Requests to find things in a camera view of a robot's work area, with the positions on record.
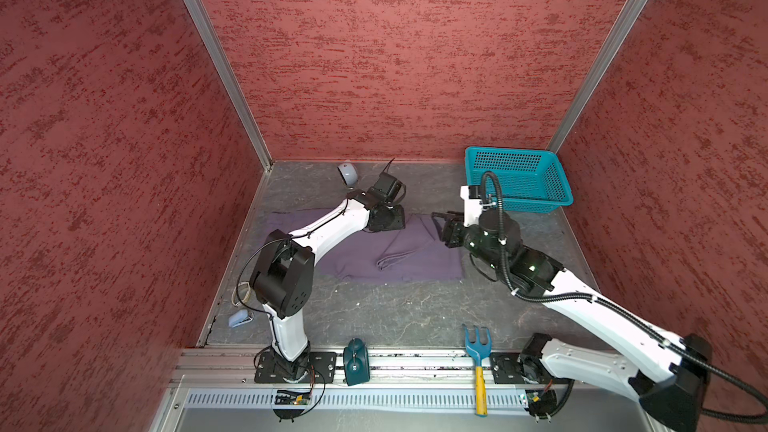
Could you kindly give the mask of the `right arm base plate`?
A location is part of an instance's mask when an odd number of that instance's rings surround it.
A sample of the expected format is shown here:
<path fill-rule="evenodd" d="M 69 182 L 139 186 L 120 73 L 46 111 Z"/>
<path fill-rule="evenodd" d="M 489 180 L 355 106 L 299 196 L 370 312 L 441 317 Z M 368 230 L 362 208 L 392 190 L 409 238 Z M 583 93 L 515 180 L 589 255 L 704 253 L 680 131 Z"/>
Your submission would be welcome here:
<path fill-rule="evenodd" d="M 566 385 L 567 379 L 553 376 L 540 359 L 519 353 L 492 352 L 489 356 L 490 370 L 497 385 Z"/>

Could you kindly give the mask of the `small circuit board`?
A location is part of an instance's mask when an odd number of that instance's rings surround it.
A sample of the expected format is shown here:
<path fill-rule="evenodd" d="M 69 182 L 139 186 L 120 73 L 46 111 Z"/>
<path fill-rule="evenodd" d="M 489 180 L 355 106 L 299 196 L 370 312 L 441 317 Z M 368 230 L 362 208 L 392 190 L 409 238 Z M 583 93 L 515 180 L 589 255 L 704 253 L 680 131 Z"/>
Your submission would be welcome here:
<path fill-rule="evenodd" d="M 274 397 L 275 406 L 285 407 L 309 407 L 313 403 L 313 392 L 306 391 L 292 391 L 285 389 L 278 389 Z"/>
<path fill-rule="evenodd" d="M 526 400 L 528 414 L 537 420 L 547 420 L 558 407 L 558 398 L 554 390 L 527 391 Z"/>

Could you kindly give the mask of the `right small circuit board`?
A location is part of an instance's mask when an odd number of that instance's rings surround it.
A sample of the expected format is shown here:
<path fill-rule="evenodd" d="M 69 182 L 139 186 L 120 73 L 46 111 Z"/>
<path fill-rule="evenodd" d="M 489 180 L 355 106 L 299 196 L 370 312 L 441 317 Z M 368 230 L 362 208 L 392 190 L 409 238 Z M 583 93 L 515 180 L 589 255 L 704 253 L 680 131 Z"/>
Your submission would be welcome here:
<path fill-rule="evenodd" d="M 526 400 L 528 414 L 537 420 L 547 420 L 558 407 L 558 398 L 554 390 L 527 391 Z"/>

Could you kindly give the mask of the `corner aluminium profile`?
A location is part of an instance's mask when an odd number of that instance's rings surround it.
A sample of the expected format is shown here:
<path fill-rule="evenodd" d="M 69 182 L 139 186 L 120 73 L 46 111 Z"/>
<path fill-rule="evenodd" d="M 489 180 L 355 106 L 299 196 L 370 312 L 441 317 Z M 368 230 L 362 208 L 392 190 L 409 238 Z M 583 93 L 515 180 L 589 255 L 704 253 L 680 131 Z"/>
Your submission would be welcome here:
<path fill-rule="evenodd" d="M 192 22 L 208 52 L 211 62 L 227 92 L 231 104 L 259 158 L 262 168 L 271 172 L 274 160 L 257 125 L 245 94 L 236 78 L 226 52 L 202 0 L 183 0 Z"/>
<path fill-rule="evenodd" d="M 547 150 L 558 153 L 597 90 L 649 0 L 626 0 L 571 101 Z"/>

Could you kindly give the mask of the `tan rubber band loop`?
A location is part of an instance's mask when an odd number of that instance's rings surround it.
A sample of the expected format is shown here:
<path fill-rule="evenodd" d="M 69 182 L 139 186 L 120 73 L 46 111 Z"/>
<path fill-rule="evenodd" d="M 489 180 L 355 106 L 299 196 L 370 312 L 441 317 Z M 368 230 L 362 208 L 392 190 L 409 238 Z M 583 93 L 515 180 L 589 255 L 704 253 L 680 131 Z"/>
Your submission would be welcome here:
<path fill-rule="evenodd" d="M 244 308 L 251 297 L 252 289 L 247 281 L 239 282 L 233 289 L 230 302 L 233 307 Z"/>

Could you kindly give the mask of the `left small circuit board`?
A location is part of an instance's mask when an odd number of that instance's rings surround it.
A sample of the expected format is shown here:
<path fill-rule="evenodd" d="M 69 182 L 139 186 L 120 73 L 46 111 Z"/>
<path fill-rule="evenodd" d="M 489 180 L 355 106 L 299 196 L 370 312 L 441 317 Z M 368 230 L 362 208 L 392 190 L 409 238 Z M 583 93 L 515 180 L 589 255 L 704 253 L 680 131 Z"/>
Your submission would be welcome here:
<path fill-rule="evenodd" d="M 309 407 L 313 403 L 313 392 L 306 391 L 292 391 L 285 389 L 278 389 L 274 397 L 275 406 L 285 407 Z"/>

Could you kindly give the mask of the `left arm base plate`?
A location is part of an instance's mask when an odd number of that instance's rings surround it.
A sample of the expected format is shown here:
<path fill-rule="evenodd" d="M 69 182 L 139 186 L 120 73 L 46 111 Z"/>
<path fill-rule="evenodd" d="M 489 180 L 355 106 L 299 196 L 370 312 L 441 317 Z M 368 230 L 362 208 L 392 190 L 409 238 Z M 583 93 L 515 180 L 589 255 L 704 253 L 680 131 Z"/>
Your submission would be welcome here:
<path fill-rule="evenodd" d="M 269 348 L 254 358 L 256 384 L 332 383 L 336 371 L 335 352 L 304 352 L 294 362 Z"/>

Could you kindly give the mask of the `white egg-shaped timer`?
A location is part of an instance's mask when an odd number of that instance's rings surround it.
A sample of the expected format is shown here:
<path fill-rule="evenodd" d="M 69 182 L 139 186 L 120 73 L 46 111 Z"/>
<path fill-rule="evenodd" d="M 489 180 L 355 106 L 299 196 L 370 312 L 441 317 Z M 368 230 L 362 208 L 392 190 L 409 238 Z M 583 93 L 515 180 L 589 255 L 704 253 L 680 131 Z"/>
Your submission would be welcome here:
<path fill-rule="evenodd" d="M 353 163 L 349 161 L 343 162 L 337 166 L 337 170 L 347 188 L 353 189 L 357 185 L 359 175 Z"/>

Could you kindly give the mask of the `right corner aluminium profile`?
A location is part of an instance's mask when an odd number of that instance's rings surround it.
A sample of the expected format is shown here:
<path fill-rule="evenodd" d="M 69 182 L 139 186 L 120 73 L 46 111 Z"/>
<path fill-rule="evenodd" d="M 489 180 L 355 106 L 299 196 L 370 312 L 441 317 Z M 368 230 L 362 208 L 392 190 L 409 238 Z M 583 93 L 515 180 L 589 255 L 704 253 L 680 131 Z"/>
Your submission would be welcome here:
<path fill-rule="evenodd" d="M 649 0 L 626 0 L 571 101 L 547 150 L 558 153 L 597 90 Z"/>

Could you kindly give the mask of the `light blue plastic clip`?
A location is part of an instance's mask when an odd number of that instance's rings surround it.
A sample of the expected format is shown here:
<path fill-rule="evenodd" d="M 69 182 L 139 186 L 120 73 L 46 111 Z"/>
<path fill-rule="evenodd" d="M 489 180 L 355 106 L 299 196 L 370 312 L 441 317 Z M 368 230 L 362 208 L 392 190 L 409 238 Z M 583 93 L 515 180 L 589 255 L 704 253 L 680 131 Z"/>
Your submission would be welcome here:
<path fill-rule="evenodd" d="M 250 323 L 253 315 L 250 310 L 239 310 L 228 318 L 228 327 L 237 328 Z"/>

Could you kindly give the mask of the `perforated metal strip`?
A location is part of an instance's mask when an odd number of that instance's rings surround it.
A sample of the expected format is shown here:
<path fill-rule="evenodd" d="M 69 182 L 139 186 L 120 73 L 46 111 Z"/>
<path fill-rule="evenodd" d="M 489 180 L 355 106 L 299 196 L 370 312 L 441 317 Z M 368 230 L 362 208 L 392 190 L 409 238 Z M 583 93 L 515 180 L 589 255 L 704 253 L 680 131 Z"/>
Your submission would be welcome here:
<path fill-rule="evenodd" d="M 185 401 L 187 409 L 235 410 L 372 410 L 404 413 L 475 413 L 472 389 L 354 389 L 319 388 L 309 407 L 275 406 L 278 389 L 193 389 Z"/>

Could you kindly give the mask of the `left corner aluminium profile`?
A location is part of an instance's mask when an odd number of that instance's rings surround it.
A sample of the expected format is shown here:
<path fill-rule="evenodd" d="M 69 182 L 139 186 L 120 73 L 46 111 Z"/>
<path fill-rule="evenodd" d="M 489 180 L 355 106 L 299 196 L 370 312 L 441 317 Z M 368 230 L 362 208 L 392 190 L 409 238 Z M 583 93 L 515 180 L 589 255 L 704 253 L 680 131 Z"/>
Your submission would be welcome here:
<path fill-rule="evenodd" d="M 236 78 L 226 52 L 202 0 L 183 0 L 192 22 L 208 52 L 211 62 L 227 92 L 231 104 L 259 158 L 262 168 L 271 172 L 274 160 L 257 125 L 245 94 Z"/>

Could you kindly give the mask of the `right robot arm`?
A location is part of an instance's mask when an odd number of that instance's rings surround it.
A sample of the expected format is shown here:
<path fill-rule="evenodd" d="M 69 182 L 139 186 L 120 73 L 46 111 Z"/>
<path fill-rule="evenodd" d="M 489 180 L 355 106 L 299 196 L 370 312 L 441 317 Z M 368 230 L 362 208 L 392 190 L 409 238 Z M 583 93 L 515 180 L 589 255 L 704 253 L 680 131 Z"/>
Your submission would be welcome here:
<path fill-rule="evenodd" d="M 703 367 L 712 357 L 706 339 L 680 336 L 626 311 L 559 261 L 524 245 L 509 216 L 486 210 L 472 224 L 461 213 L 431 218 L 440 241 L 489 266 L 513 296 L 568 317 L 612 349 L 583 349 L 537 333 L 519 355 L 524 375 L 587 382 L 638 402 L 669 429 L 697 429 L 710 382 Z"/>

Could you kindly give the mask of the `purple trousers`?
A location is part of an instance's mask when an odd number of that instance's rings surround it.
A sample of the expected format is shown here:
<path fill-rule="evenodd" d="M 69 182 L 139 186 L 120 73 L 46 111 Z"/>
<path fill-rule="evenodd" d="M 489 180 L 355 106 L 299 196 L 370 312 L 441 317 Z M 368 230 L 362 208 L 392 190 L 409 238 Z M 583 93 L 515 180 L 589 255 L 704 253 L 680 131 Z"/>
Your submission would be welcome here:
<path fill-rule="evenodd" d="M 463 277 L 461 252 L 439 240 L 428 215 L 412 214 L 402 230 L 359 231 L 315 266 L 319 275 L 371 284 L 458 281 Z"/>

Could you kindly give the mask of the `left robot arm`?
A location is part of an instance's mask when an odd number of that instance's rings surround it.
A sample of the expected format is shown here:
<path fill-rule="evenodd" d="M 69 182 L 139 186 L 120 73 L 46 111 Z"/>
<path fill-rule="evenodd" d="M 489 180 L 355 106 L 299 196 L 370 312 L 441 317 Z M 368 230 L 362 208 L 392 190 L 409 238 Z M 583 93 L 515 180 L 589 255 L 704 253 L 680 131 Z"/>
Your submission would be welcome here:
<path fill-rule="evenodd" d="M 310 371 L 310 342 L 304 329 L 303 307 L 314 281 L 315 265 L 351 235 L 402 230 L 405 214 L 398 199 L 381 199 L 372 191 L 355 190 L 336 208 L 310 224 L 268 234 L 255 255 L 249 278 L 272 333 L 270 351 L 289 382 Z"/>

